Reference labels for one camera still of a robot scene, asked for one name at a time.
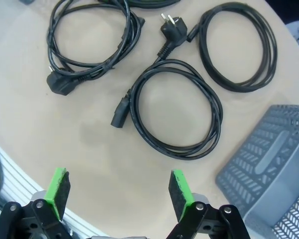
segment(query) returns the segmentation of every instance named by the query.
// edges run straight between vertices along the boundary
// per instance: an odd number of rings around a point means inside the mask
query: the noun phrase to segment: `beige table surface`
[[[146,19],[132,53],[101,79],[84,83],[64,97],[46,84],[49,63],[45,35],[54,0],[24,6],[0,1],[0,146],[42,187],[56,167],[70,171],[68,207],[112,236],[164,238],[176,223],[168,194],[170,171],[182,169],[192,190],[213,206],[226,203],[214,179],[271,104],[299,104],[299,47],[263,0],[246,0],[268,20],[278,42],[273,81],[249,94],[231,93],[207,75],[197,42],[184,43],[171,58],[195,67],[218,94],[224,107],[216,149],[197,161],[161,155],[139,136],[128,117],[123,129],[110,125],[114,110],[137,76],[164,44],[161,12],[181,16],[191,29],[200,16],[224,0],[182,0],[161,10],[135,12]],[[59,47],[79,61],[106,59],[121,40],[124,18],[103,9],[73,13],[58,30]],[[261,42],[250,22],[233,13],[215,17],[208,46],[216,67],[239,82],[256,71]],[[146,126],[168,143],[200,140],[210,124],[210,107],[188,80],[161,74],[148,82],[141,97]]]

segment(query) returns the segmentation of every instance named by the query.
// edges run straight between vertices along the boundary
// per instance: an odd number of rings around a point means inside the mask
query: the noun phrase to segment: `gray object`
[[[216,184],[257,238],[299,239],[299,106],[271,106]]]

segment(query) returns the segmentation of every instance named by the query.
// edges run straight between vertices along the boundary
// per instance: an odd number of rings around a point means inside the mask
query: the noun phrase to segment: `green gripper pad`
[[[172,170],[168,190],[177,220],[180,221],[187,207],[194,203],[194,197],[181,170]]]
[[[57,219],[60,221],[63,219],[70,188],[69,172],[65,168],[57,168],[44,199],[53,208]]]

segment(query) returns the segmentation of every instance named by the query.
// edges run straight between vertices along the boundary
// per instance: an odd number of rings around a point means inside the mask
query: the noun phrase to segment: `white ribbed surface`
[[[7,201],[15,201],[25,206],[35,192],[43,190],[1,148],[0,160],[4,174],[4,185],[0,195]],[[106,236],[69,209],[65,209],[64,220],[83,239],[91,236]]]

